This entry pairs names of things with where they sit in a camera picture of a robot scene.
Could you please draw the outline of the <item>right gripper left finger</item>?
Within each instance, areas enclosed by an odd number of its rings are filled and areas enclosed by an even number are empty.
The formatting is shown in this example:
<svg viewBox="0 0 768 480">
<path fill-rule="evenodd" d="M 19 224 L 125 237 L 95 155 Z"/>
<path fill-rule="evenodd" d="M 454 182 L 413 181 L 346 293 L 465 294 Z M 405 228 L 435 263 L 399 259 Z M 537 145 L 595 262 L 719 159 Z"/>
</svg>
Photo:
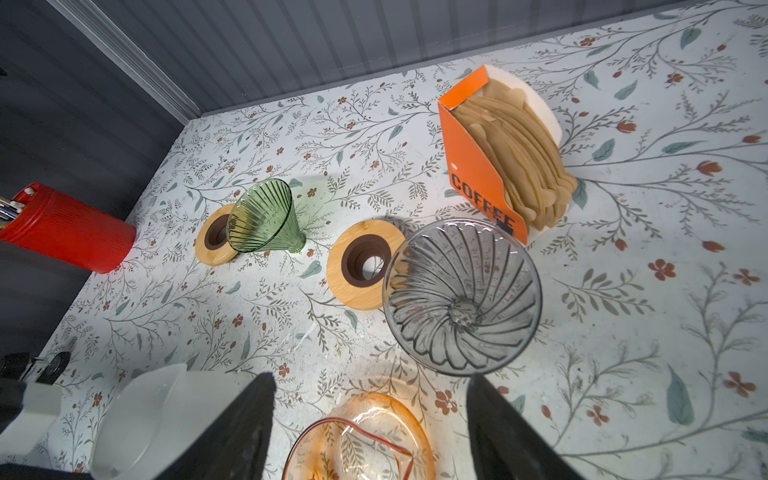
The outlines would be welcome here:
<svg viewBox="0 0 768 480">
<path fill-rule="evenodd" d="M 276 383 L 257 375 L 160 479 L 263 477 L 273 425 Z"/>
</svg>

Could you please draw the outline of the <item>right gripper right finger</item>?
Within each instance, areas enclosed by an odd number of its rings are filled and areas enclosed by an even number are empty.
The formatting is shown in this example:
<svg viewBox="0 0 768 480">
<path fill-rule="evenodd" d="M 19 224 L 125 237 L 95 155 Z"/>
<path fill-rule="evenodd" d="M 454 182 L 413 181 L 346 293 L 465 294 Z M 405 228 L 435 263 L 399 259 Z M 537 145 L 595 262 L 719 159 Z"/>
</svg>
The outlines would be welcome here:
<svg viewBox="0 0 768 480">
<path fill-rule="evenodd" d="M 579 479 L 482 375 L 467 389 L 468 436 L 479 479 Z"/>
</svg>

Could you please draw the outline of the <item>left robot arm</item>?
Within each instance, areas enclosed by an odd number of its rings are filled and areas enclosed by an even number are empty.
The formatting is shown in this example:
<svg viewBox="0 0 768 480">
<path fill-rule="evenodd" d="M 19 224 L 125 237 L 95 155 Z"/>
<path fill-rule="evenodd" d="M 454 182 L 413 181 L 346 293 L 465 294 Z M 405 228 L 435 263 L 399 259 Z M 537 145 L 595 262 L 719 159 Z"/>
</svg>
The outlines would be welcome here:
<svg viewBox="0 0 768 480">
<path fill-rule="evenodd" d="M 61 416 L 64 391 L 57 384 L 71 360 L 69 351 L 1 358 L 1 464 L 24 464 L 47 445 Z"/>
</svg>

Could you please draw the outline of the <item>clear grey glass dripper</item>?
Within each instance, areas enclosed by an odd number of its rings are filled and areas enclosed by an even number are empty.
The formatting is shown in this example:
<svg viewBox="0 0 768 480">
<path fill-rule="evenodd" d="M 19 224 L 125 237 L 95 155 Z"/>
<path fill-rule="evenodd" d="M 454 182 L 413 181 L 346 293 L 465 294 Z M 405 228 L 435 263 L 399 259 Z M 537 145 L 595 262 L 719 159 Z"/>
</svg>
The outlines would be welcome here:
<svg viewBox="0 0 768 480">
<path fill-rule="evenodd" d="M 383 311 L 400 347 L 451 377 L 489 374 L 518 358 L 540 324 L 543 292 L 523 245 L 476 219 L 433 222 L 393 254 Z"/>
</svg>

